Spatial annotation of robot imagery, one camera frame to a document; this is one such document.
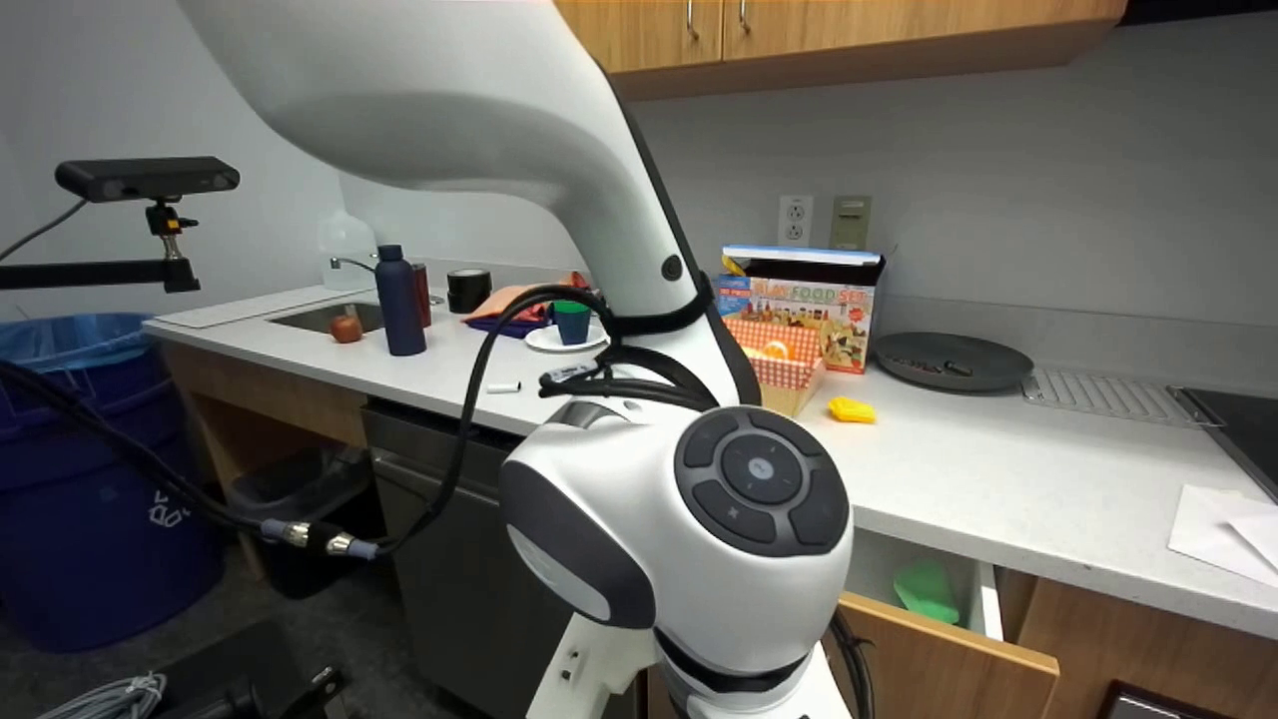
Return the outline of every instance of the floor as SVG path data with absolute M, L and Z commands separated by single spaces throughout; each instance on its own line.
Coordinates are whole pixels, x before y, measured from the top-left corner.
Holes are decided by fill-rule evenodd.
M 13 626 L 0 626 L 0 716 L 38 716 L 109 678 L 225 654 L 230 643 L 242 643 L 242 636 L 259 636 L 263 626 L 273 626 L 277 643 L 287 643 L 279 652 L 293 654 L 299 675 L 311 675 L 327 662 L 345 667 L 351 684 L 334 702 L 327 702 L 333 719 L 468 716 L 458 707 L 448 707 L 448 698 L 432 695 L 410 675 L 410 647 L 389 571 L 346 577 L 318 594 L 285 600 L 246 571 L 237 542 L 226 546 L 225 578 L 184 616 L 138 639 L 81 654 L 48 654 L 13 636 Z

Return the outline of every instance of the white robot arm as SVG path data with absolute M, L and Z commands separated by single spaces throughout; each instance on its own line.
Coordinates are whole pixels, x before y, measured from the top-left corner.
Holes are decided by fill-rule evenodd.
M 624 678 L 661 660 L 685 716 L 845 716 L 817 654 L 850 562 L 842 478 L 799 423 L 744 409 L 759 403 L 756 375 L 712 312 L 637 132 L 555 4 L 180 4 L 305 153 L 398 189 L 506 190 L 555 213 L 615 342 L 696 375 L 717 403 L 570 401 L 506 461 L 516 551 L 587 616 L 564 639 L 568 662 L 582 662 L 578 636 L 604 636 L 628 654 Z M 578 695 L 555 675 L 535 710 L 558 719 Z

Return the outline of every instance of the black cable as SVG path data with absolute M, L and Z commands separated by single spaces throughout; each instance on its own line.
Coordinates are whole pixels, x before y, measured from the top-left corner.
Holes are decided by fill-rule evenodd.
M 716 394 L 692 394 L 681 386 L 661 386 L 661 383 L 648 383 L 648 378 L 568 378 L 558 386 L 544 386 L 544 394 L 636 394 L 636 401 L 652 401 L 652 403 L 673 403 L 673 409 L 692 409 L 692 410 L 712 410 L 717 409 Z
M 850 636 L 837 616 L 832 620 L 832 636 L 842 652 L 845 662 L 845 678 L 850 678 L 850 695 L 854 695 L 854 719 L 873 719 L 873 675 L 866 662 L 866 643 L 860 636 Z
M 464 394 L 464 414 L 458 414 L 458 426 L 455 426 L 451 461 L 448 461 L 443 486 L 439 486 L 436 505 L 432 505 L 422 517 L 414 517 L 414 522 L 410 522 L 403 534 L 378 539 L 378 559 L 383 559 L 383 557 L 397 557 L 406 539 L 414 539 L 422 526 L 432 526 L 436 517 L 443 517 L 443 506 L 451 505 L 451 491 L 455 491 L 455 483 L 464 478 L 464 463 L 468 463 L 472 419 L 475 419 L 475 403 L 480 403 L 487 354 L 492 354 L 499 330 L 502 330 L 520 312 L 528 312 L 531 302 L 547 302 L 547 301 L 578 301 L 578 302 L 587 302 L 591 312 L 598 312 L 604 328 L 615 328 L 606 302 L 604 302 L 598 294 L 591 294 L 591 292 L 578 292 L 578 288 L 547 284 L 547 288 L 531 288 L 531 292 L 516 294 L 516 301 L 495 314 L 495 325 L 487 328 L 487 337 L 484 337 L 484 342 L 480 342 L 480 354 L 475 354 L 475 362 L 472 362 L 472 378 L 468 378 L 468 394 Z
M 255 533 L 250 521 L 238 521 L 226 506 L 218 506 L 215 499 L 206 499 L 197 483 L 177 477 L 152 446 L 142 446 L 133 437 L 117 433 L 102 414 L 85 409 L 70 393 L 62 393 L 48 375 L 0 359 L 0 378 L 8 386 L 20 386 L 20 393 L 37 394 L 38 403 L 57 409 L 62 419 L 70 419 L 74 426 L 94 437 L 102 446 L 110 446 L 117 455 L 137 463 L 137 470 L 142 478 L 152 478 L 161 491 L 177 494 L 186 511 L 199 511 L 205 521 L 213 521 L 218 526 L 230 526 L 230 533 Z
M 484 373 L 487 373 L 487 354 L 499 338 L 499 330 L 531 302 L 547 302 L 547 301 L 575 301 L 575 302 L 587 302 L 604 330 L 615 337 L 615 314 L 606 312 L 606 302 L 591 292 L 578 292 L 578 288 L 558 288 L 558 284 L 547 284 L 547 288 L 531 288 L 523 294 L 516 294 L 499 320 L 487 328 L 484 342 L 480 342 L 480 354 L 472 362 L 472 378 L 468 378 L 468 394 L 464 394 L 464 414 L 458 414 L 458 433 L 455 433 L 455 442 L 451 442 L 451 463 L 448 463 L 448 477 L 443 477 L 443 486 L 436 494 L 436 505 L 403 533 L 403 534 L 383 534 L 373 542 L 373 551 L 358 551 L 358 559 L 389 559 L 397 557 L 406 539 L 414 539 L 422 526 L 432 526 L 443 506 L 451 505 L 451 491 L 464 477 L 464 463 L 468 463 L 468 442 L 472 442 L 472 423 L 475 423 L 475 403 L 480 403 L 480 386 L 484 386 Z M 20 362 L 8 362 L 0 359 L 0 378 L 37 394 L 38 403 L 57 409 L 62 419 L 81 423 L 85 433 L 92 433 L 98 442 L 109 442 L 117 455 L 125 455 L 128 463 L 137 463 L 137 470 L 142 478 L 152 478 L 161 491 L 177 494 L 184 506 L 199 511 L 205 521 L 218 522 L 218 526 L 230 526 L 230 533 L 246 533 L 246 534 L 266 534 L 266 539 L 285 539 L 293 546 L 311 546 L 311 551 L 325 551 L 333 534 L 346 534 L 345 526 L 327 526 L 327 522 L 307 522 L 305 539 L 293 539 L 293 533 L 299 522 L 279 522 L 279 521 L 242 521 L 237 511 L 226 511 L 225 505 L 206 499 L 197 483 L 186 483 L 184 477 L 177 477 L 154 451 L 146 451 L 142 442 L 137 442 L 133 437 L 117 433 L 102 414 L 94 414 L 92 409 L 85 409 L 70 393 L 62 393 L 60 383 L 52 383 L 48 375 L 38 373 L 26 373 Z
M 692 409 L 697 409 L 697 410 L 717 409 L 716 393 L 712 393 L 697 375 L 692 375 L 681 362 L 673 362 L 671 354 L 661 354 L 661 350 L 610 342 L 606 350 L 598 350 L 594 362 L 604 362 L 604 369 L 637 362 L 637 369 L 661 375 L 667 383 L 673 383 L 673 393 L 685 394 L 685 401 L 679 401 L 679 403 L 692 403 Z
M 20 253 L 20 246 L 26 246 L 30 238 L 38 238 L 45 230 L 52 230 L 52 228 L 60 228 L 62 220 L 70 220 L 85 202 L 86 202 L 86 200 L 70 202 L 70 208 L 60 213 L 57 220 L 48 220 L 48 222 L 30 228 L 26 237 L 13 238 L 13 242 L 0 253 L 0 264 L 5 264 L 13 253 Z

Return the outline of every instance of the upper cabinet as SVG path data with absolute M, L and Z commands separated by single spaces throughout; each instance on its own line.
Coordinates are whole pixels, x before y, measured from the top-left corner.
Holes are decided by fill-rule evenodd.
M 1126 0 L 558 0 L 628 95 L 1066 65 Z

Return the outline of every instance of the orange object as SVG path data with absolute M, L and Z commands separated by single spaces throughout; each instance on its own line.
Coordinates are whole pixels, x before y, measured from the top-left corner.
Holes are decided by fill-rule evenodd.
M 817 330 L 811 328 L 781 328 L 781 325 L 752 325 L 725 320 L 725 330 L 748 350 L 763 409 L 777 414 L 799 414 L 811 401 L 815 383 L 821 378 L 817 359 Z
M 327 330 L 333 330 L 334 342 L 358 342 L 365 338 L 365 328 L 358 328 L 357 314 L 333 314 Z
M 506 312 L 506 302 L 516 302 L 528 292 L 528 284 L 506 284 L 495 288 L 468 320 L 495 320 L 499 312 Z M 547 302 L 531 302 L 516 314 L 520 325 L 544 325 L 547 320 Z

